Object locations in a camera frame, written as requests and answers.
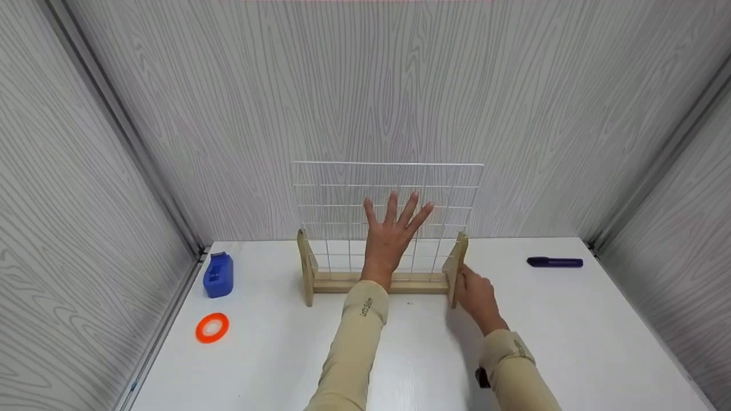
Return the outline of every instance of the orange tape roll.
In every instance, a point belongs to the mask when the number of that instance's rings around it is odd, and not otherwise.
[[[210,332],[213,325],[218,323],[219,327],[217,330]],[[195,338],[203,344],[210,344],[221,339],[228,331],[228,317],[222,312],[214,312],[213,314],[206,315],[201,321],[198,322],[198,326],[195,328]]]

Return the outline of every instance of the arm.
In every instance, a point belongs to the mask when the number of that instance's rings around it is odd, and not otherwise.
[[[366,408],[368,380],[387,317],[388,294],[383,287],[366,280],[350,290],[308,411]]]
[[[388,290],[391,276],[401,261],[416,230],[429,216],[428,203],[411,220],[419,197],[412,193],[398,221],[398,198],[388,198],[383,223],[376,221],[373,204],[366,198],[368,238],[360,281],[345,298],[343,315],[335,339],[330,345],[317,391],[306,411],[363,411],[368,398],[368,381],[381,339],[381,329],[388,317]]]
[[[518,333],[507,329],[489,333],[482,342],[480,366],[502,411],[561,410]]]
[[[456,290],[460,305],[472,316],[485,339],[480,366],[485,369],[502,411],[560,411],[528,347],[500,316],[495,289],[466,265]]]

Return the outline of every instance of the hand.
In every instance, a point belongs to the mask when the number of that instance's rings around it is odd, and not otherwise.
[[[404,255],[416,230],[434,210],[434,204],[427,203],[412,220],[418,202],[419,195],[413,192],[404,207],[404,212],[396,221],[398,194],[391,192],[386,207],[386,218],[383,223],[379,223],[376,221],[371,199],[365,199],[363,207],[365,217],[368,219],[368,237],[365,240],[365,263],[360,279],[375,281],[386,291],[391,288],[391,276],[398,267],[401,256]]]
[[[463,279],[461,287],[455,290],[457,301],[472,316],[482,335],[487,336],[495,330],[509,330],[505,320],[500,317],[495,288],[490,280],[476,274],[467,265],[462,265],[457,275]]]

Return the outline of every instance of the blue tape dispenser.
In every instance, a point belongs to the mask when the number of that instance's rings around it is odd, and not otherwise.
[[[225,252],[211,254],[203,274],[203,287],[209,298],[229,295],[233,290],[233,259]]]

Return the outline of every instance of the side wall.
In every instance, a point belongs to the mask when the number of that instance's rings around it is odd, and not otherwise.
[[[731,94],[601,258],[708,398],[731,410]]]
[[[0,409],[110,409],[191,263],[35,1],[0,1]]]

